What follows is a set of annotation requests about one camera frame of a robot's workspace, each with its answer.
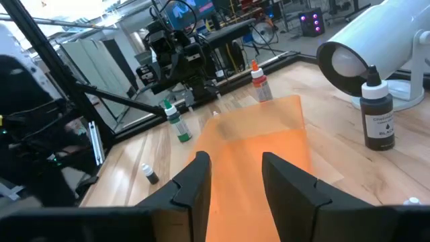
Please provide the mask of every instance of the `orange plastic tray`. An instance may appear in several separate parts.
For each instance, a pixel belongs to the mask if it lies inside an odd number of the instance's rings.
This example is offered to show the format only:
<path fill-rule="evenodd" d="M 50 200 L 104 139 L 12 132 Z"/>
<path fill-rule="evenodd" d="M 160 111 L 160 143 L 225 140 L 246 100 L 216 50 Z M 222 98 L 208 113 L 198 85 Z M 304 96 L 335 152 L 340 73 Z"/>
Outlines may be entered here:
<path fill-rule="evenodd" d="M 312 173 L 300 97 L 293 95 L 211 118 L 193 152 L 212 162 L 206 241 L 279 241 L 265 197 L 261 159 L 269 151 Z"/>

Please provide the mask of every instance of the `black bottle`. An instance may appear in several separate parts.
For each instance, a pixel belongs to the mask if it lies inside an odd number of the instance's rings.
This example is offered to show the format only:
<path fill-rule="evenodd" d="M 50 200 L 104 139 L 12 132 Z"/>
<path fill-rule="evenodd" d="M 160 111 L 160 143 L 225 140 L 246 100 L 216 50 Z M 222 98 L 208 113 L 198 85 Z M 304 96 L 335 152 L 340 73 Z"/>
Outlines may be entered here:
<path fill-rule="evenodd" d="M 368 81 L 361 86 L 361 117 L 365 145 L 374 151 L 394 147 L 394 116 L 392 95 L 388 84 L 381 81 L 375 66 L 368 69 Z"/>

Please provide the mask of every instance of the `white lamp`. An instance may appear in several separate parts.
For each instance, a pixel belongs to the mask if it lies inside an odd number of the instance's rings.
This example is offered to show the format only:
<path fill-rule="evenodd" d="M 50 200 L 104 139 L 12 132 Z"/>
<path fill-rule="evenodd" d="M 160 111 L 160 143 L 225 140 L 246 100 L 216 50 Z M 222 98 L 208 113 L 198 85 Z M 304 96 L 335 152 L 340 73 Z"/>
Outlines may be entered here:
<path fill-rule="evenodd" d="M 411 81 L 388 80 L 394 111 L 424 98 L 425 58 L 430 57 L 430 0 L 385 0 L 373 6 L 318 48 L 318 65 L 359 108 L 369 66 L 387 79 L 412 57 Z"/>

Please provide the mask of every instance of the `green bottle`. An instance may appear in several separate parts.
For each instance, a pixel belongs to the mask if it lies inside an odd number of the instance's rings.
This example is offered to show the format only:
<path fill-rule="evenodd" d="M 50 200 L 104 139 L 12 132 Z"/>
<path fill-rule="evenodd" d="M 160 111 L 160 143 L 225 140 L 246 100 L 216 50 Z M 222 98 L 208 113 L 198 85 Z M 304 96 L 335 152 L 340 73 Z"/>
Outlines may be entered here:
<path fill-rule="evenodd" d="M 164 99 L 164 105 L 166 106 L 164 112 L 167 115 L 168 121 L 175 130 L 177 138 L 181 142 L 188 141 L 192 135 L 187 127 L 187 124 L 181 119 L 181 113 L 179 113 L 176 107 L 171 105 L 167 99 Z"/>

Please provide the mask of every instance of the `orange bottle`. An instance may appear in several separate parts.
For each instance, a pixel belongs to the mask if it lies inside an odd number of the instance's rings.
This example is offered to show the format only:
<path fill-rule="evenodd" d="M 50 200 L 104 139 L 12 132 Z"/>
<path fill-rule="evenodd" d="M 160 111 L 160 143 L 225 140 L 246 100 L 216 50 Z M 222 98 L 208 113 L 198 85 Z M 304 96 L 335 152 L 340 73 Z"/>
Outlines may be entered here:
<path fill-rule="evenodd" d="M 259 102 L 266 102 L 272 100 L 271 90 L 269 83 L 267 82 L 267 76 L 264 75 L 263 70 L 258 67 L 255 60 L 253 60 L 253 70 L 251 76 L 253 77 L 253 85 L 257 91 Z"/>

